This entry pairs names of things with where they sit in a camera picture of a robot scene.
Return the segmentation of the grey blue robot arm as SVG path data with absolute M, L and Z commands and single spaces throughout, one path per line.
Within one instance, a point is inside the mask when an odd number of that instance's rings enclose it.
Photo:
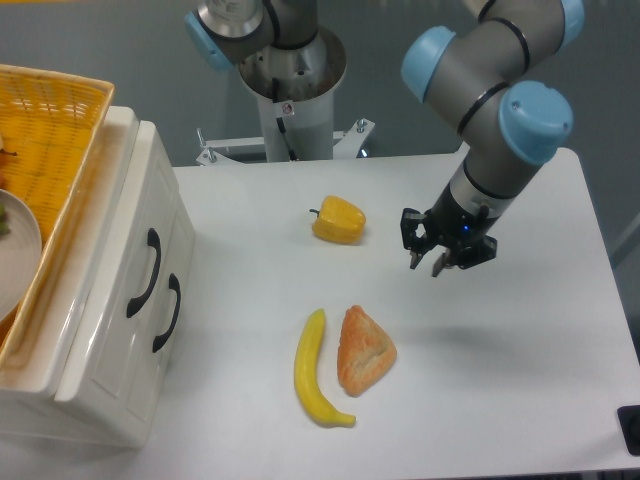
M 469 148 L 432 208 L 403 211 L 413 264 L 436 247 L 435 272 L 494 259 L 491 227 L 573 128 L 567 100 L 526 74 L 574 41 L 584 21 L 579 1 L 485 1 L 468 34 L 436 26 L 410 46 L 405 85 Z M 237 69 L 257 98 L 269 160 L 333 157 L 333 93 L 346 58 L 318 24 L 315 2 L 205 1 L 185 24 L 206 62 Z

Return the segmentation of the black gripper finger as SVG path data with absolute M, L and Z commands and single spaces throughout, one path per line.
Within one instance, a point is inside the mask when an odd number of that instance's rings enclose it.
M 427 215 L 412 208 L 402 211 L 400 230 L 403 248 L 410 254 L 410 269 L 415 270 L 422 258 L 429 252 L 429 238 L 418 235 L 418 229 L 425 226 Z
M 497 253 L 497 240 L 488 235 L 470 244 L 456 242 L 447 246 L 445 252 L 436 260 L 432 276 L 438 277 L 445 269 L 457 267 L 466 270 L 493 260 Z

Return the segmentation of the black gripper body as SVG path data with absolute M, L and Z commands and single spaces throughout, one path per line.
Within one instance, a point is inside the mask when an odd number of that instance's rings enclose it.
M 487 235 L 493 226 L 489 207 L 481 205 L 475 213 L 465 210 L 454 199 L 447 186 L 431 209 L 425 212 L 425 233 L 429 245 L 452 246 L 456 242 L 470 244 Z

